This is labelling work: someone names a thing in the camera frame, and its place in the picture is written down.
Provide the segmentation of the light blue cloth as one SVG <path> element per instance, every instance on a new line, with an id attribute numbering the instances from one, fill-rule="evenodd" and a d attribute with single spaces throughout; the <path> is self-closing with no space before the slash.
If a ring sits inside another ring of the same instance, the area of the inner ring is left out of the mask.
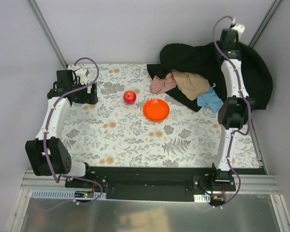
<path id="1" fill-rule="evenodd" d="M 214 88 L 210 86 L 207 92 L 197 98 L 197 105 L 199 107 L 207 107 L 216 114 L 223 106 L 223 101 L 221 98 L 218 97 Z"/>

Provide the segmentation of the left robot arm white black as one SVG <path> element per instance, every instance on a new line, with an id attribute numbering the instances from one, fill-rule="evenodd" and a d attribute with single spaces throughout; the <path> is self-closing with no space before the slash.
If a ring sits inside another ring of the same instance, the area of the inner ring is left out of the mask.
<path id="1" fill-rule="evenodd" d="M 57 80 L 47 94 L 48 108 L 42 127 L 25 150 L 36 176 L 84 177 L 88 164 L 73 161 L 62 142 L 65 118 L 73 103 L 95 105 L 97 85 L 89 84 L 86 68 L 57 71 Z"/>

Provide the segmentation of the black cloth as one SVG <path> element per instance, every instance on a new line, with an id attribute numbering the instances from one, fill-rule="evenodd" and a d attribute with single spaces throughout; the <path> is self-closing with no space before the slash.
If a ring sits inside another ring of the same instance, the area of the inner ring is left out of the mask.
<path id="1" fill-rule="evenodd" d="M 265 62 L 251 47 L 240 43 L 241 71 L 245 88 L 254 98 L 254 110 L 265 110 L 270 102 L 273 79 Z M 210 84 L 215 84 L 215 92 L 223 101 L 227 98 L 225 79 L 221 65 L 217 60 L 217 50 L 213 43 L 191 46 L 183 43 L 172 43 L 164 46 L 159 55 L 159 64 L 148 64 L 147 71 L 151 78 L 160 79 L 172 70 L 196 73 Z"/>

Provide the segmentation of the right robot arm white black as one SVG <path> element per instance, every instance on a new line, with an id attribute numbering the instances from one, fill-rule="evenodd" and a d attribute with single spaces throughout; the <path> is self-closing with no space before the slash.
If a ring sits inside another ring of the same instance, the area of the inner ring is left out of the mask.
<path id="1" fill-rule="evenodd" d="M 233 152 L 237 135 L 247 135 L 241 129 L 247 125 L 251 128 L 251 111 L 255 100 L 245 88 L 242 77 L 242 59 L 238 49 L 238 32 L 234 29 L 223 29 L 219 42 L 214 45 L 219 54 L 221 71 L 224 76 L 227 98 L 218 111 L 218 123 L 221 125 L 221 136 L 217 157 L 206 182 L 214 191 L 235 191 L 232 167 Z"/>

